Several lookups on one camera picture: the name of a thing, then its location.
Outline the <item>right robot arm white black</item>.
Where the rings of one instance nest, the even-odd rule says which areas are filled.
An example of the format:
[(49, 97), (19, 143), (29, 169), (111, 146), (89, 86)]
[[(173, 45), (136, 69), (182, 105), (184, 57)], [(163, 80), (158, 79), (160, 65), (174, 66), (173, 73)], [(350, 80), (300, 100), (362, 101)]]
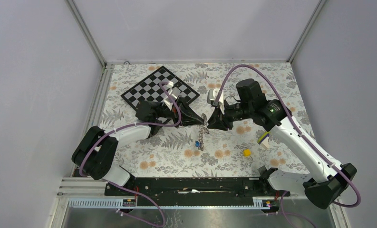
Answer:
[(231, 130), (235, 121), (252, 119), (273, 137), (284, 143), (307, 168), (307, 174), (291, 173), (270, 168), (261, 174), (261, 193), (270, 196), (277, 190), (305, 195), (320, 209), (328, 208), (349, 186), (357, 173), (351, 163), (342, 164), (319, 146), (306, 133), (291, 112), (285, 112), (277, 99), (267, 100), (259, 83), (245, 79), (236, 84), (239, 101), (228, 104), (219, 90), (211, 89), (207, 101), (215, 108), (208, 119), (209, 129)]

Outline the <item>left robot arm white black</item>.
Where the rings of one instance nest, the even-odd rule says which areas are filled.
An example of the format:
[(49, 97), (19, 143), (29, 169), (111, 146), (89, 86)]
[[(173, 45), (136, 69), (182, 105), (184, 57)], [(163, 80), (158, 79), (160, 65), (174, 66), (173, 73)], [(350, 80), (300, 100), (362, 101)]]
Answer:
[(134, 190), (132, 175), (113, 163), (116, 150), (130, 143), (150, 138), (166, 127), (161, 119), (171, 119), (171, 127), (203, 125), (204, 119), (192, 110), (184, 98), (176, 101), (153, 102), (143, 100), (136, 107), (137, 122), (109, 132), (93, 126), (89, 128), (72, 155), (82, 177), (105, 180), (116, 184), (122, 195)]

